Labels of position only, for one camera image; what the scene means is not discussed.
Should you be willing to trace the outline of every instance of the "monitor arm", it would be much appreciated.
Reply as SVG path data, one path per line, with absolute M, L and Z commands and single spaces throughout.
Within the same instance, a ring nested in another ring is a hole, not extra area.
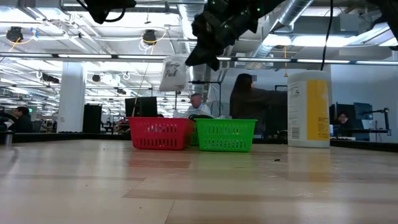
M 375 110 L 375 111 L 366 111 L 363 114 L 371 114 L 371 113 L 383 113 L 384 114 L 384 123 L 386 124 L 386 130 L 388 131 L 388 136 L 391 135 L 390 123 L 388 119 L 389 108 L 384 108 L 383 110 Z

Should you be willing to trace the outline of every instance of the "woman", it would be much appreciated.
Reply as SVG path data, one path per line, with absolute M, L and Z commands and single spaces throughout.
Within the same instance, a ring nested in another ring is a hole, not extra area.
M 238 75 L 229 101 L 233 119 L 256 119 L 254 134 L 263 134 L 266 109 L 270 105 L 287 105 L 287 92 L 255 88 L 251 75 Z

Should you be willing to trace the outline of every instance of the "white container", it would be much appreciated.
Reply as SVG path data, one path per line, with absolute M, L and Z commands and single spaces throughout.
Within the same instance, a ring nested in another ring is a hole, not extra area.
M 329 147 L 329 82 L 323 71 L 306 71 L 287 79 L 288 144 L 292 147 Z

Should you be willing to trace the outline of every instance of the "black jacket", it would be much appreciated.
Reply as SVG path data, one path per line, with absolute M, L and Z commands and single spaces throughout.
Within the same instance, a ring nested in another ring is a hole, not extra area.
M 229 101 L 229 114 L 233 119 L 256 119 L 255 134 L 262 134 L 265 127 L 266 109 L 272 105 L 287 105 L 286 91 L 253 88 L 247 93 L 233 93 Z
M 17 133 L 31 133 L 33 132 L 33 124 L 32 121 L 30 120 L 30 115 L 25 114 L 22 115 L 18 118 L 18 120 L 10 126 L 11 130 L 17 132 Z

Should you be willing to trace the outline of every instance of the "yellow label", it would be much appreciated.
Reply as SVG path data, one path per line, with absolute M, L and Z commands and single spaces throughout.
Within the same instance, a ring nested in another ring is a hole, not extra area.
M 330 139 L 326 80 L 307 80 L 307 139 L 316 141 Z

